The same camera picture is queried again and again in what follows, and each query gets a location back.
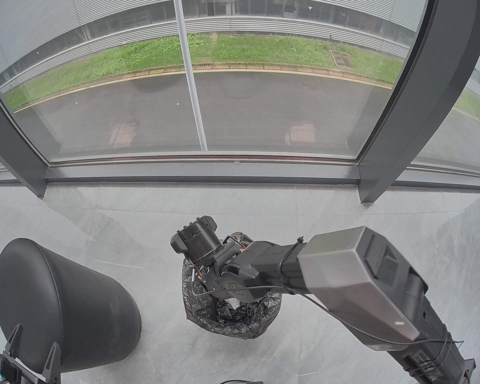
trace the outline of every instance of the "tile floor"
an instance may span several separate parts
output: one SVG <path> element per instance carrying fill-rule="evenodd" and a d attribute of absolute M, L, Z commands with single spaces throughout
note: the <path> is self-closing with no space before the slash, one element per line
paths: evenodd
<path fill-rule="evenodd" d="M 220 237 L 243 231 L 279 244 L 371 227 L 428 282 L 427 297 L 441 319 L 455 339 L 467 340 L 463 356 L 480 361 L 478 193 L 391 189 L 361 205 L 355 187 L 51 184 L 37 199 L 24 187 L 0 186 L 0 249 L 31 238 L 117 279 L 142 314 L 142 337 L 129 357 L 63 374 L 65 384 L 415 383 L 386 353 L 366 348 L 300 297 L 285 295 L 279 316 L 255 340 L 213 335 L 187 321 L 182 256 L 169 240 L 205 214 L 218 223 Z"/>

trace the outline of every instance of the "trash bin liner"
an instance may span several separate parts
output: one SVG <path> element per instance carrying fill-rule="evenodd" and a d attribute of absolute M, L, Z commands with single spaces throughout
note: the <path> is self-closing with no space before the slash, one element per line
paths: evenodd
<path fill-rule="evenodd" d="M 22 324 L 19 359 L 37 373 L 54 341 L 60 371 L 78 371 L 127 357 L 142 327 L 119 282 L 29 239 L 15 239 L 0 253 L 0 309 L 7 339 Z"/>
<path fill-rule="evenodd" d="M 243 233 L 231 235 L 242 245 L 248 246 L 252 240 Z M 268 293 L 264 298 L 253 303 L 241 303 L 239 307 L 212 295 L 195 297 L 192 294 L 192 264 L 183 260 L 182 293 L 187 319 L 199 327 L 219 335 L 254 339 L 262 335 L 280 311 L 282 295 Z M 196 294 L 206 292 L 203 284 L 195 279 L 193 289 Z"/>

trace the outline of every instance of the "robotic arm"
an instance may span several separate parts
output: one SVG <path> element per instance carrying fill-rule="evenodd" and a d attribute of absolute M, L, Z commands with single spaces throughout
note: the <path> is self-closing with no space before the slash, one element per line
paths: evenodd
<path fill-rule="evenodd" d="M 254 241 L 242 250 L 233 238 L 221 242 L 216 228 L 203 216 L 170 242 L 193 264 L 207 294 L 244 303 L 269 292 L 300 294 L 364 345 L 387 351 L 419 383 L 470 382 L 475 361 L 463 359 L 425 297 L 427 284 L 382 235 L 358 227 L 286 246 Z"/>

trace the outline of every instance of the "black leather seat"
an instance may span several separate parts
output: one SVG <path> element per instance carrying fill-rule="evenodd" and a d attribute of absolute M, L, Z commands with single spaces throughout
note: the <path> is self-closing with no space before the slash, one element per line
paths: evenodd
<path fill-rule="evenodd" d="M 141 332 L 137 305 L 120 283 L 29 239 L 15 239 L 0 253 L 0 327 L 7 339 L 17 324 L 24 328 L 19 359 L 37 373 L 54 341 L 61 371 L 70 372 L 124 359 Z"/>

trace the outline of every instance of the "gray metallic casing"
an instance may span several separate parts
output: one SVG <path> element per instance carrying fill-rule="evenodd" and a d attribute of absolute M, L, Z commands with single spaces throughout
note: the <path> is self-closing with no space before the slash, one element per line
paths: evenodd
<path fill-rule="evenodd" d="M 427 285 L 388 240 L 366 227 L 315 235 L 299 253 L 307 289 L 331 312 L 374 336 L 408 343 L 419 336 L 409 275 Z M 403 350 L 347 327 L 374 350 Z"/>

